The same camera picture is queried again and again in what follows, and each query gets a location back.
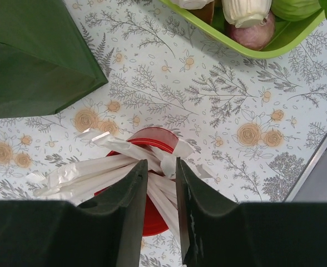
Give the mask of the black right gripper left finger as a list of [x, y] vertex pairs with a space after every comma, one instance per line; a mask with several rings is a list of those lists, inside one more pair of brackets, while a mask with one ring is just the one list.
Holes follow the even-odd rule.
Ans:
[[148, 163], [95, 197], [0, 200], [0, 266], [138, 266]]

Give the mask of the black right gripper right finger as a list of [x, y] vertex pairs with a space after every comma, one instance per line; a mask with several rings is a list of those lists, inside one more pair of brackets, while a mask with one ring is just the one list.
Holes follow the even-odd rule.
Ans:
[[236, 203], [176, 160], [187, 266], [327, 266], [327, 202]]

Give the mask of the brown and green paper bag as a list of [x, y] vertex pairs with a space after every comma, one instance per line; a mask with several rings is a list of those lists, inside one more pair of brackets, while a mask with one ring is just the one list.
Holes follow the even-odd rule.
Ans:
[[62, 1], [0, 1], [0, 118], [56, 114], [106, 83]]

